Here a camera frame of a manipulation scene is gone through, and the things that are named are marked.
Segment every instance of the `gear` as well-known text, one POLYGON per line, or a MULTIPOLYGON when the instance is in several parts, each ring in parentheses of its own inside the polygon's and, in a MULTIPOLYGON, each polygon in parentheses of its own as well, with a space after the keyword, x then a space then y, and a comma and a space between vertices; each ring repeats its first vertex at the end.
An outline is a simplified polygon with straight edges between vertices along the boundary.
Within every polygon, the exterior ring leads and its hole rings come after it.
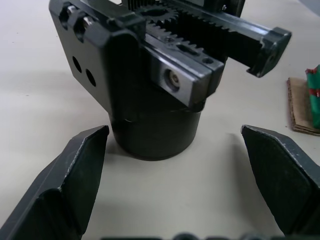
POLYGON ((179 16, 177 10, 163 5, 142 6, 135 12, 142 15, 149 23, 173 22, 179 16))

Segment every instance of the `screw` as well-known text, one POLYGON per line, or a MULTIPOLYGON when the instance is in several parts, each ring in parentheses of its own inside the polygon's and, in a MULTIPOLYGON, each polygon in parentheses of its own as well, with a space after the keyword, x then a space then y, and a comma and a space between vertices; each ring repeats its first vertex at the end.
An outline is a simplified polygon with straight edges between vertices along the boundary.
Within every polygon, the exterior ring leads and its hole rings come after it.
POLYGON ((180 82, 179 82, 179 78, 178 76, 173 72, 173 71, 170 71, 169 73, 169 79, 170 79, 170 82, 172 83, 172 85, 175 87, 175 88, 180 88, 180 82))
POLYGON ((86 29, 87 27, 91 26, 92 24, 94 24, 94 20, 92 17, 90 16, 85 16, 83 18, 83 27, 86 29))
POLYGON ((70 16, 72 13, 74 13, 77 10, 77 8, 73 5, 68 6, 66 8, 66 13, 70 16))

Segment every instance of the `green package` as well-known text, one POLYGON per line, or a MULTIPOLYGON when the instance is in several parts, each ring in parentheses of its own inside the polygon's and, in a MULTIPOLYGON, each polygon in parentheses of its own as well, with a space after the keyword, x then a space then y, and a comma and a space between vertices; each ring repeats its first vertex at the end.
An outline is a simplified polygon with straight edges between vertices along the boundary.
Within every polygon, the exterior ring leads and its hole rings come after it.
POLYGON ((305 72, 309 88, 313 126, 316 129, 320 129, 320 65, 315 69, 307 69, 305 72))

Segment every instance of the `white table surface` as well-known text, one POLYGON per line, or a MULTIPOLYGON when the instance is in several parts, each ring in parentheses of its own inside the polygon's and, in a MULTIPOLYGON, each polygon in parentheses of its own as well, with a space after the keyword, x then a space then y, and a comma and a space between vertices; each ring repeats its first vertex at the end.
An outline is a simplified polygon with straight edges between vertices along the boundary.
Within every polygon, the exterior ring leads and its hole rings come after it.
MULTIPOLYGON (((242 17, 293 32, 278 66, 262 79, 228 60, 196 137, 168 160, 134 159, 113 135, 84 240, 188 231, 200 238, 282 234, 255 183, 243 124, 293 138, 318 164, 320 137, 290 130, 286 80, 320 63, 320 18, 298 0, 247 0, 242 17)), ((73 78, 48 1, 3 1, 0 8, 0 226, 38 173, 71 137, 108 114, 73 78)))

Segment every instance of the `cylindrical base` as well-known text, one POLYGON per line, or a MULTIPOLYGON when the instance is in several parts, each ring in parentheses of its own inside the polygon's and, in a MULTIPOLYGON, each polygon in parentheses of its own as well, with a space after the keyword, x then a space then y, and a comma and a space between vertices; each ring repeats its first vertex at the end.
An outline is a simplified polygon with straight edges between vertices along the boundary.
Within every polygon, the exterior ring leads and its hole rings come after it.
POLYGON ((149 161, 170 158, 194 140, 200 112, 188 110, 148 114, 136 122, 112 119, 118 144, 128 153, 149 161))

